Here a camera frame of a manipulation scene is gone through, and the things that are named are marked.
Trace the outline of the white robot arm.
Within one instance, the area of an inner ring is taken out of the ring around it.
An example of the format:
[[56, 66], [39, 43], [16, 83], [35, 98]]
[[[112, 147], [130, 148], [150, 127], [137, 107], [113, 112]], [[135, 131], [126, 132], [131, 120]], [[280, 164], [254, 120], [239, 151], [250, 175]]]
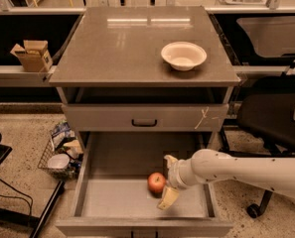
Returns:
[[202, 149], [189, 159], [166, 155], [168, 179], [157, 207], [170, 208], [183, 190], [198, 184], [234, 179], [295, 199], [295, 158], [233, 157]]

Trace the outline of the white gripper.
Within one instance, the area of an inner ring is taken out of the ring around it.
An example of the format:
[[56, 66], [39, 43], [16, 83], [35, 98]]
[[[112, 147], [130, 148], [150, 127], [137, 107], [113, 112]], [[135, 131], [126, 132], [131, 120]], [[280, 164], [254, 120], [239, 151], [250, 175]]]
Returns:
[[178, 160], [171, 155], [165, 155], [168, 169], [168, 182], [170, 186], [163, 189], [161, 200], [157, 207], [161, 210], [169, 209], [179, 197], [178, 189], [188, 187], [189, 163], [186, 160]]

